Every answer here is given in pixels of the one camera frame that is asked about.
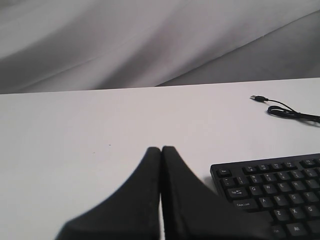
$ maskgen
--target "black cable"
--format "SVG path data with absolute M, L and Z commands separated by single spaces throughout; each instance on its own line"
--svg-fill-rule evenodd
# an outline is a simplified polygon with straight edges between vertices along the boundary
M 301 112 L 297 112 L 295 110 L 293 110 L 291 107 L 289 107 L 288 105 L 280 102 L 280 101 L 276 101 L 276 100 L 271 100 L 268 99 L 264 96 L 251 96 L 251 99 L 257 101 L 257 102 L 274 102 L 274 103 L 278 103 L 281 104 L 283 106 L 285 106 L 286 108 L 280 107 L 280 106 L 269 106 L 268 108 L 268 113 L 270 115 L 273 116 L 277 116 L 280 118 L 287 118 L 287 119 L 296 119 L 296 120 L 302 120 L 302 121 L 309 121 L 309 122 L 315 122 L 315 123 L 320 123 L 320 116 L 316 116 L 316 115 L 309 115 L 309 114 L 304 114 Z

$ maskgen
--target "white table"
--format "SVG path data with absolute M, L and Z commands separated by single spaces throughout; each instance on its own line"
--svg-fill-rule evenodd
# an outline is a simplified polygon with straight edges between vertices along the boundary
M 0 95 L 0 239 L 53 239 L 149 146 L 175 146 L 209 187 L 211 164 L 319 153 L 319 127 L 249 99 L 319 115 L 319 89 L 313 78 Z

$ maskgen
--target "keyboard key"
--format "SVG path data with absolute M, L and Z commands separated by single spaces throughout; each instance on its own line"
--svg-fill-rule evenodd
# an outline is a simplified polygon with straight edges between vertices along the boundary
M 249 185 L 249 181 L 245 176 L 238 176 L 236 177 L 236 181 L 240 186 L 247 186 Z
M 223 178 L 221 183 L 224 188 L 232 188 L 236 186 L 236 183 L 232 177 Z
M 289 193 L 292 191 L 291 187 L 286 182 L 278 183 L 277 186 L 282 193 Z
M 250 186 L 249 191 L 253 197 L 260 197 L 263 195 L 259 186 Z
M 286 228 L 288 229 L 291 237 L 302 237 L 308 234 L 303 224 L 299 222 L 287 224 Z
M 275 200 L 276 204 L 277 204 L 279 207 L 285 207 L 285 206 L 288 206 L 288 205 L 289 205 L 286 197 L 283 196 L 283 195 L 274 196 L 273 199 Z
M 274 207 L 274 203 L 271 201 L 269 197 L 260 197 L 259 203 L 263 209 L 271 209 Z
M 290 171 L 290 174 L 293 176 L 294 179 L 304 179 L 305 176 L 299 170 Z
M 298 193 L 289 194 L 288 197 L 292 205 L 300 205 L 305 203 Z
M 306 180 L 305 182 L 308 188 L 310 188 L 311 190 L 320 189 L 320 185 L 314 179 Z
M 287 222 L 290 220 L 289 215 L 284 209 L 273 210 L 273 213 L 279 222 Z
M 297 166 L 291 161 L 285 162 L 284 167 L 289 170 L 297 169 Z
M 300 220 L 300 219 L 306 218 L 306 215 L 304 214 L 304 212 L 302 211 L 302 209 L 300 207 L 292 207 L 289 209 L 289 211 L 291 212 L 291 215 L 295 220 Z
M 274 183 L 277 181 L 275 175 L 273 173 L 265 173 L 263 177 L 267 183 Z
M 314 205 L 305 206 L 304 209 L 306 211 L 306 214 L 309 216 L 309 218 L 320 217 L 320 211 L 316 206 L 314 206 Z
M 227 177 L 231 177 L 231 172 L 230 172 L 230 170 L 219 169 L 219 170 L 217 171 L 217 175 L 218 175 L 220 178 L 227 178 Z
M 261 164 L 261 165 L 258 165 L 258 169 L 260 172 L 267 172 L 270 170 L 270 167 L 268 164 Z
M 320 220 L 308 221 L 306 223 L 312 234 L 320 234 Z
M 277 225 L 272 227 L 273 235 L 275 236 L 275 239 L 285 239 L 286 238 L 286 232 L 282 228 L 282 226 Z
M 248 197 L 248 192 L 244 187 L 229 188 L 226 191 L 231 199 L 242 199 Z
M 277 172 L 276 175 L 281 181 L 289 181 L 291 179 L 289 174 L 285 171 Z
M 305 174 L 308 178 L 316 178 L 316 177 L 318 177 L 318 174 L 317 174 L 316 171 L 313 170 L 313 169 L 305 169 L 305 170 L 304 170 L 304 174 Z
M 250 216 L 255 216 L 266 220 L 268 223 L 273 223 L 274 219 L 268 211 L 257 211 L 254 213 L 249 213 Z
M 233 201 L 233 204 L 237 209 L 248 211 L 248 212 L 257 211 L 259 209 L 258 204 L 252 198 L 245 199 L 245 200 L 236 200 L 236 201 Z
M 278 190 L 273 184 L 263 185 L 263 189 L 267 195 L 273 195 L 278 193 Z
M 301 181 L 293 181 L 291 184 L 296 191 L 304 191 L 307 189 Z
M 314 192 L 305 192 L 303 194 L 303 196 L 305 197 L 305 199 L 307 200 L 307 202 L 309 203 L 317 203 L 319 202 L 319 198 L 315 195 Z
M 313 160 L 303 160 L 300 162 L 300 164 L 304 167 L 304 168 L 313 168 L 316 166 L 316 163 Z
M 257 169 L 255 166 L 246 166 L 243 168 L 243 171 L 245 174 L 255 174 Z
M 260 175 L 251 175 L 250 178 L 251 178 L 251 181 L 253 184 L 262 184 L 263 183 Z
M 282 166 L 281 163 L 273 163 L 273 164 L 271 164 L 271 168 L 272 168 L 274 171 L 280 171 L 280 170 L 282 170 L 284 167 Z

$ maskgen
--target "black keyboard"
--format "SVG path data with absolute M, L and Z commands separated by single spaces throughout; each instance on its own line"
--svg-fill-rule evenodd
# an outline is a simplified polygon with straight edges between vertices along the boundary
M 320 239 L 320 154 L 214 164 L 217 192 L 278 239 Z

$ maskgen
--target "gray fabric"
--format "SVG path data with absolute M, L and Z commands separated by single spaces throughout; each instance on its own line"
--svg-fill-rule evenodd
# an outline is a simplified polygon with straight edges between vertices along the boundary
M 3 0 L 0 93 L 153 87 L 320 0 Z
M 320 77 L 320 11 L 160 86 Z

